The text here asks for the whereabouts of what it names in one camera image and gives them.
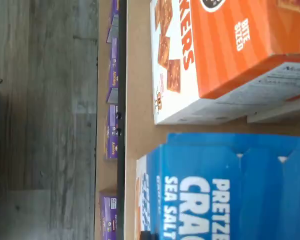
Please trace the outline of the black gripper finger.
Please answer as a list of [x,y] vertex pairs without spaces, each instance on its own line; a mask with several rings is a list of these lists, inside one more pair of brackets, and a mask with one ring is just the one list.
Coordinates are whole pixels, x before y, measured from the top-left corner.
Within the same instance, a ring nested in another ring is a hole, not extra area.
[[139,235],[140,240],[160,240],[160,237],[157,233],[151,233],[148,230],[143,230]]

